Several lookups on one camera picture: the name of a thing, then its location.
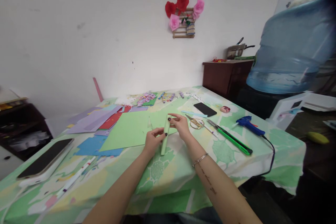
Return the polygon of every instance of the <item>scissors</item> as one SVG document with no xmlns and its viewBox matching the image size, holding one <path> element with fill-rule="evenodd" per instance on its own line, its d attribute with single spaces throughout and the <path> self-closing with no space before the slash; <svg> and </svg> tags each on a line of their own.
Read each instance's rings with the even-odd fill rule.
<svg viewBox="0 0 336 224">
<path fill-rule="evenodd" d="M 192 117 L 190 117 L 190 116 L 188 116 L 187 114 L 185 114 L 188 118 L 189 118 L 189 120 L 190 120 L 190 126 L 192 127 L 192 128 L 194 128 L 194 129 L 200 129 L 200 128 L 202 128 L 203 127 L 203 125 L 204 125 L 204 122 L 201 120 L 201 119 L 195 119 L 195 118 L 192 118 Z"/>
</svg>

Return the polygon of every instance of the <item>plastic water bottle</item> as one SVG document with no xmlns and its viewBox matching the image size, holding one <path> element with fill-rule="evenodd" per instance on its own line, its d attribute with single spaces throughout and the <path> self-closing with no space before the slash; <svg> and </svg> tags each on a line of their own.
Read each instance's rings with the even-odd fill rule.
<svg viewBox="0 0 336 224">
<path fill-rule="evenodd" d="M 313 0 L 271 17 L 246 83 L 272 94 L 307 90 L 335 51 L 333 10 L 331 0 Z"/>
</svg>

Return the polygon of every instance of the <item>dark wooden cabinet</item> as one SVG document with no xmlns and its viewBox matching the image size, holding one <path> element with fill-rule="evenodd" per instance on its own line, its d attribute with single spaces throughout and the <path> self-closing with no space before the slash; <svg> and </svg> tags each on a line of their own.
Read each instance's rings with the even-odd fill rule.
<svg viewBox="0 0 336 224">
<path fill-rule="evenodd" d="M 0 146 L 17 156 L 19 159 L 26 161 L 52 139 L 44 119 L 44 116 L 31 103 L 0 111 L 0 125 L 9 123 L 17 124 L 17 127 L 12 131 L 6 133 L 0 132 Z M 46 139 L 44 143 L 19 152 L 9 145 L 11 139 L 35 131 L 47 132 L 50 137 Z"/>
<path fill-rule="evenodd" d="M 253 60 L 203 62 L 203 87 L 234 102 L 239 90 L 245 85 Z"/>
</svg>

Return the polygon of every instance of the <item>black cable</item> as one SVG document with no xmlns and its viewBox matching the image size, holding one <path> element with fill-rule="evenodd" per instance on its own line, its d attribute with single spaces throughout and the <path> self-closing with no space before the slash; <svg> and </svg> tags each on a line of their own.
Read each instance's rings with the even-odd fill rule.
<svg viewBox="0 0 336 224">
<path fill-rule="evenodd" d="M 274 148 L 273 144 L 272 144 L 272 143 L 271 143 L 271 142 L 270 142 L 264 135 L 262 135 L 261 137 L 264 138 L 267 142 L 269 142 L 270 145 L 272 145 L 272 148 L 273 148 L 273 157 L 272 157 L 272 161 L 271 161 L 271 167 L 269 168 L 269 171 L 267 171 L 267 172 L 265 172 L 265 173 L 262 173 L 262 174 L 259 174 L 259 175 L 257 175 L 257 176 L 253 176 L 253 177 L 260 177 L 260 176 L 262 176 L 262 175 L 265 175 L 265 174 L 270 173 L 270 171 L 272 170 L 273 162 L 274 162 L 275 148 Z"/>
</svg>

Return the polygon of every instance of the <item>hand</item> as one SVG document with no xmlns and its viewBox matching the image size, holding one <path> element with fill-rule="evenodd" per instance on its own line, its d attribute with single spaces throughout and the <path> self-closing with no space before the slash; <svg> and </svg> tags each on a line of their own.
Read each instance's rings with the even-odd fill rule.
<svg viewBox="0 0 336 224">
<path fill-rule="evenodd" d="M 176 117 L 170 120 L 170 127 L 177 129 L 178 133 L 180 134 L 180 138 L 183 141 L 185 141 L 188 137 L 192 136 L 189 130 L 188 120 L 186 117 L 180 114 L 173 114 L 173 113 L 168 115 Z"/>
<path fill-rule="evenodd" d="M 147 156 L 150 156 L 152 158 L 155 154 L 156 149 L 158 148 L 162 140 L 166 137 L 166 135 L 163 133 L 163 129 L 164 128 L 156 128 L 152 131 L 147 132 L 145 147 L 142 151 L 146 153 Z"/>
</svg>

